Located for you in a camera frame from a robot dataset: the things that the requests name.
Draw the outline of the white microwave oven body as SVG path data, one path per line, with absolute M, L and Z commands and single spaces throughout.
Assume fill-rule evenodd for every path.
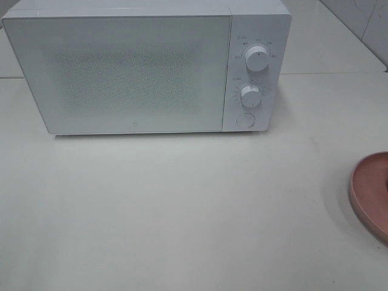
M 205 16 L 230 17 L 222 127 L 219 131 L 210 132 L 265 131 L 269 126 L 274 106 L 292 22 L 290 12 L 281 1 L 19 1 L 2 17 L 1 22 L 4 27 L 5 19 L 15 18 Z M 254 44 L 264 44 L 270 51 L 269 65 L 260 72 L 248 70 L 243 57 L 247 48 Z M 263 98 L 259 106 L 248 108 L 242 105 L 240 91 L 247 85 L 260 87 Z M 244 128 L 237 125 L 236 119 L 243 113 L 255 116 L 252 127 Z

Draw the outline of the pink round plate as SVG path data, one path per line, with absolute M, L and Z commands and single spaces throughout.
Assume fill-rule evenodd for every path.
M 387 244 L 387 152 L 358 161 L 350 176 L 349 201 L 366 229 Z

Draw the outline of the upper white power knob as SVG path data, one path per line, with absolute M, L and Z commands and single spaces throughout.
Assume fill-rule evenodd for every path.
M 246 67 L 251 72 L 260 72 L 269 65 L 270 51 L 264 44 L 254 44 L 243 53 Z

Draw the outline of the round white door button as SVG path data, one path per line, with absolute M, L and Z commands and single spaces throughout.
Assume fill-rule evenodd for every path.
M 255 123 L 255 116 L 251 113 L 243 113 L 237 117 L 236 123 L 240 127 L 250 128 Z

